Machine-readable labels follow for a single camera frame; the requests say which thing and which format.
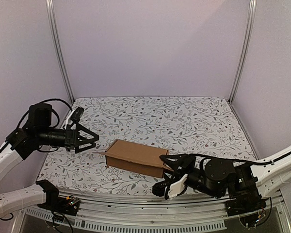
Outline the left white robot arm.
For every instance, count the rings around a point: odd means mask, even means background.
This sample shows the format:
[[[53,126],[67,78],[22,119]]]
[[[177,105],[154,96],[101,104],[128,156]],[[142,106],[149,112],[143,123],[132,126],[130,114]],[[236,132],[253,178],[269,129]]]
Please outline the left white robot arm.
[[[43,146],[64,148],[75,153],[96,146],[99,136],[80,124],[83,108],[71,109],[64,127],[59,129],[51,124],[52,116],[59,115],[50,102],[44,100],[31,105],[21,118],[25,124],[18,124],[6,137],[0,147],[0,181]],[[66,215],[77,214],[79,200],[73,196],[60,197],[55,185],[48,180],[40,180],[27,188],[0,194],[0,220],[7,220],[6,215],[33,205],[51,211],[56,217],[65,218]]]

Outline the brown cardboard box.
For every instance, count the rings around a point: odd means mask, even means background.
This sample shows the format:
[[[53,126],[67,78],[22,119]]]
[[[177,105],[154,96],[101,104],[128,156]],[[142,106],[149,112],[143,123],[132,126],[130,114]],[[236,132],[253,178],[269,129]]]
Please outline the brown cardboard box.
[[[166,149],[117,139],[106,151],[99,154],[105,156],[108,166],[162,178],[164,172],[172,171],[160,159],[161,155],[168,155],[168,153]]]

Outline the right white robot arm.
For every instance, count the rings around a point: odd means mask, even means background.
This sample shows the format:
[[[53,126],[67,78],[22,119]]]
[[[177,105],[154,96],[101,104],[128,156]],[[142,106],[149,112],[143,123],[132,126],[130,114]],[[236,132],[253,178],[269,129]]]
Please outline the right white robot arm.
[[[161,155],[170,177],[152,186],[152,193],[166,200],[187,188],[220,199],[228,195],[236,210],[251,212],[291,180],[291,145],[257,161],[218,158],[203,154]]]

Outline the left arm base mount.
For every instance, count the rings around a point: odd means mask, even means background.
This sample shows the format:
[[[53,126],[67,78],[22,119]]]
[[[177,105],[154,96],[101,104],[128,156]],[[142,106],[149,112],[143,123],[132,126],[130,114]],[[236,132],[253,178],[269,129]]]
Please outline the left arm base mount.
[[[55,211],[64,215],[76,216],[80,206],[80,199],[73,195],[65,198],[59,196],[59,189],[47,180],[36,182],[46,194],[46,200],[37,206],[49,211]]]

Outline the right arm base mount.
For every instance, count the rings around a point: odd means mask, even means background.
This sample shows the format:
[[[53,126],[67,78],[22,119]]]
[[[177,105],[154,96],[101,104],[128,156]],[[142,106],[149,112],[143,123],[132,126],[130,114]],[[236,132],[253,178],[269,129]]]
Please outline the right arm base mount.
[[[228,216],[236,216],[254,212],[266,207],[266,200],[261,198],[233,199],[225,202],[225,209]]]

